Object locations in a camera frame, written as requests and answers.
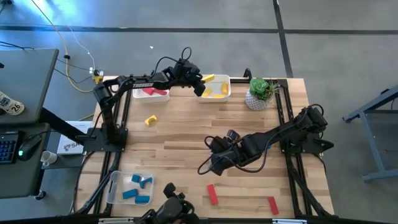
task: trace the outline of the keyboard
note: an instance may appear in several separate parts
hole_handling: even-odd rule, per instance
[[[0,132],[0,164],[13,164],[16,161],[22,131]]]

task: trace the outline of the red block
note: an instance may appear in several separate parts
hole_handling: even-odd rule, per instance
[[[207,191],[209,192],[210,202],[212,205],[218,205],[218,199],[216,195],[216,190],[213,184],[207,185]]]
[[[154,94],[155,88],[143,88],[142,90],[152,96],[152,94]]]
[[[158,93],[158,94],[160,94],[160,95],[162,95],[162,96],[167,95],[167,92],[166,92],[166,91],[163,91],[163,90],[154,89],[154,92],[155,92],[155,93]]]
[[[276,201],[274,197],[268,197],[269,205],[271,206],[271,211],[273,215],[278,215],[278,206],[276,206]]]

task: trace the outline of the white pot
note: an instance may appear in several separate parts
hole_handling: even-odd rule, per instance
[[[246,93],[246,105],[255,111],[260,111],[260,110],[264,110],[267,108],[267,104],[269,102],[269,100],[264,101],[264,100],[259,100],[257,99],[254,95],[252,95],[250,93],[250,91],[248,90],[248,92]]]

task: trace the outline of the blue block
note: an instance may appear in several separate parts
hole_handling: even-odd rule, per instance
[[[128,190],[126,192],[123,192],[123,199],[127,199],[127,198],[132,198],[138,195],[138,190],[137,189],[132,189],[132,190]]]
[[[150,196],[137,196],[136,203],[149,203]]]
[[[140,180],[141,180],[141,177],[139,175],[137,175],[137,174],[132,175],[131,181],[133,181],[135,183],[139,183]]]
[[[152,183],[152,177],[149,177],[148,179],[141,181],[139,183],[139,186],[143,189],[145,187],[145,183],[147,183],[147,182]]]

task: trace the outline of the computer mouse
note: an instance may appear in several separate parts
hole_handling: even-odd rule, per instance
[[[38,134],[28,137],[22,144],[19,146],[18,150],[18,159],[22,161],[26,161],[30,159],[37,149],[37,146],[41,142],[42,137]]]

